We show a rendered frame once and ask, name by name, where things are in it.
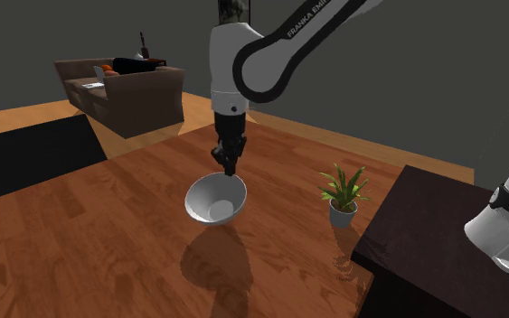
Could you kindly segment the green plant in grey pot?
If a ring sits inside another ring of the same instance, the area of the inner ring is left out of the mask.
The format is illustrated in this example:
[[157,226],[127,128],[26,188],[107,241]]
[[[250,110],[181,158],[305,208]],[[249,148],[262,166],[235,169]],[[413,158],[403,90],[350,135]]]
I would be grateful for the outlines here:
[[347,178],[345,171],[337,164],[335,164],[335,169],[336,177],[320,172],[328,179],[329,189],[319,187],[319,190],[321,191],[321,200],[327,201],[329,204],[331,225],[344,229],[350,226],[354,215],[358,211],[358,202],[372,201],[372,198],[366,195],[369,190],[363,190],[363,187],[368,183],[368,179],[365,179],[361,184],[357,183],[365,170],[364,166],[359,168],[351,178]]

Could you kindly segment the white bowl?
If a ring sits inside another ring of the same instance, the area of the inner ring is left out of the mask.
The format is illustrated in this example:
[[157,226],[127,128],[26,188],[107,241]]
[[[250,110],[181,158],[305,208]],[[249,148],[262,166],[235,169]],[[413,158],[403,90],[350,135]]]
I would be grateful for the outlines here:
[[236,217],[247,199],[247,187],[236,174],[210,173],[198,179],[184,198],[187,214],[206,226],[224,224]]

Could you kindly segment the brown sofa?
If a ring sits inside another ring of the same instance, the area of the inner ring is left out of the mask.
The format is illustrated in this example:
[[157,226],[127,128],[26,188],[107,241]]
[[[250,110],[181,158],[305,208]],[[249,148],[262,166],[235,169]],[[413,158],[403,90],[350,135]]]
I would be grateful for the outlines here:
[[160,128],[182,123],[185,71],[159,66],[147,72],[124,74],[117,71],[103,79],[100,88],[95,71],[103,65],[112,67],[112,58],[56,61],[58,72],[70,103],[116,134],[130,138]]

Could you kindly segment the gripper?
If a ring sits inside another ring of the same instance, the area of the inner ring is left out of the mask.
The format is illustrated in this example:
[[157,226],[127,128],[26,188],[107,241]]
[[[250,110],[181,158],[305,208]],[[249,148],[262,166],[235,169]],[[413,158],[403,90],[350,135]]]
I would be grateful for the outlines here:
[[211,150],[214,160],[225,168],[225,174],[233,176],[247,142],[245,136],[246,114],[222,115],[214,113],[214,127],[218,144]]

